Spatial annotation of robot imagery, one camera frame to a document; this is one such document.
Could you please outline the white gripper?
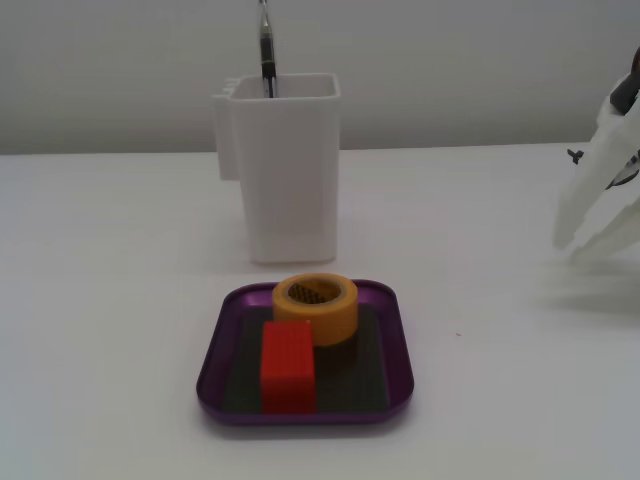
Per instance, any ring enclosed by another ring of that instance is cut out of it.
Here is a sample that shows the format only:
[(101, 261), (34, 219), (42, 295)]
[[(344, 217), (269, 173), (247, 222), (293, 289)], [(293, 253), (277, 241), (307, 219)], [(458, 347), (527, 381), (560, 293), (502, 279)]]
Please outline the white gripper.
[[(589, 143), (589, 152), (567, 150), (575, 175), (561, 189), (553, 224), (552, 244), (557, 249), (569, 246), (585, 216), (599, 205), (620, 196), (623, 187), (606, 190), (613, 179), (639, 151), (639, 75), (620, 78), (605, 96), (596, 117), (596, 133)], [(573, 256), (609, 256), (639, 242), (639, 188), (632, 202), (607, 216), (609, 223), (593, 234)]]

